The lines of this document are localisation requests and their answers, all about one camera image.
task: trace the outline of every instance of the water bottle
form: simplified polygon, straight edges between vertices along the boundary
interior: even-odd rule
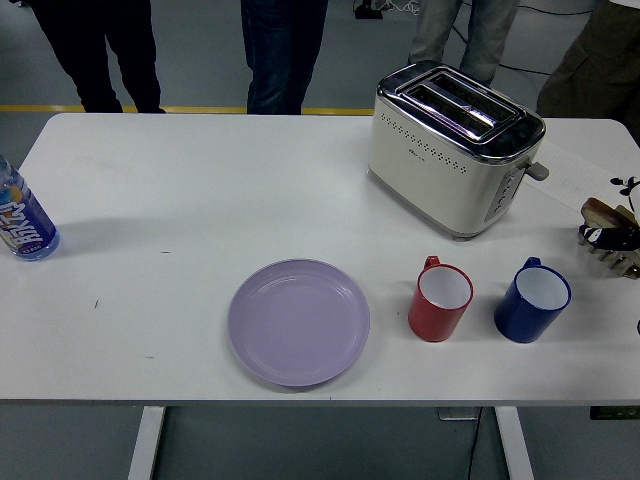
[[[0,155],[0,236],[14,255],[31,262],[53,253],[60,234],[24,178]]]

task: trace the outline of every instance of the gray floor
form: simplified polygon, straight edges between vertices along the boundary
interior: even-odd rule
[[[250,77],[237,0],[152,3],[163,105],[242,107]],[[595,3],[521,5],[571,13]],[[469,10],[463,5],[456,22],[463,35]],[[587,18],[521,8],[503,63],[551,72]],[[410,13],[356,21],[351,0],[330,0],[305,106],[371,109],[377,82],[405,64],[414,28]],[[452,33],[445,62],[457,66],[463,49]],[[535,108],[545,79],[500,68],[493,88]],[[116,74],[113,83],[130,105]],[[54,115],[39,105],[79,102],[30,9],[0,0],[0,153],[16,166]],[[472,478],[506,478],[495,418],[486,412]],[[0,406],[0,478],[126,478],[140,414],[132,407]],[[521,409],[521,417],[536,479],[640,477],[640,422],[593,422],[585,407]],[[217,478],[300,478],[313,467],[326,474],[317,478],[464,478],[474,432],[474,422],[443,423],[434,409],[176,409],[167,416],[157,476],[211,478],[216,470],[223,472]]]

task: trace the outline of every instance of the toaster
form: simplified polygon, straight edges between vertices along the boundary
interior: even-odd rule
[[[438,62],[409,65],[377,88],[369,171],[457,239],[502,217],[545,134],[526,108]]]

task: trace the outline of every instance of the leg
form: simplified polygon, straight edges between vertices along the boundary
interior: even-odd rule
[[[460,70],[482,83],[491,84],[519,4],[520,0],[473,1],[469,41]]]
[[[35,1],[33,13],[87,112],[122,112],[109,78],[104,30],[92,2]]]
[[[627,127],[629,133],[640,147],[640,85],[636,88],[627,104],[620,121]]]
[[[297,0],[240,2],[247,65],[253,72],[247,113],[279,113],[291,62],[293,1]]]
[[[546,117],[622,120],[640,85],[640,10],[605,2],[542,87]]]
[[[108,0],[99,3],[106,19],[109,46],[118,57],[122,83],[138,112],[162,112],[150,0]]]
[[[279,114],[300,115],[302,111],[302,102],[320,53],[327,4],[328,0],[305,0],[295,4],[291,65]]]
[[[442,61],[462,0],[420,0],[416,34],[413,37],[409,62]]]

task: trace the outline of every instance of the bottle label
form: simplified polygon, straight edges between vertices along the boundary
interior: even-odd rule
[[[27,198],[15,186],[0,192],[0,236],[18,255],[28,255],[45,248],[56,234],[36,197]]]

